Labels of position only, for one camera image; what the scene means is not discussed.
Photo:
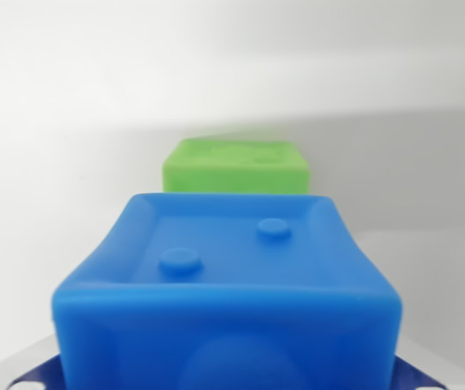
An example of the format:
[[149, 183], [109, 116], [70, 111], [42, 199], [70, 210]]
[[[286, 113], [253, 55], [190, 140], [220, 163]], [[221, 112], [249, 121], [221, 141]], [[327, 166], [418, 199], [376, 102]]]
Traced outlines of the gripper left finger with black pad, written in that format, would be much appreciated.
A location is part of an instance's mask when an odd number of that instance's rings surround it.
[[0, 389], [65, 389], [55, 334], [0, 361]]

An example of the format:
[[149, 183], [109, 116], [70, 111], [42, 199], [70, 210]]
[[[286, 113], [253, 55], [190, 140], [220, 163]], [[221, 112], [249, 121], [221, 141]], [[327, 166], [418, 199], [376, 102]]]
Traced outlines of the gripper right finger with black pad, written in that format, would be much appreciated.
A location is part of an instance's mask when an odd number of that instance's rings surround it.
[[401, 336], [392, 389], [465, 389], [465, 370]]

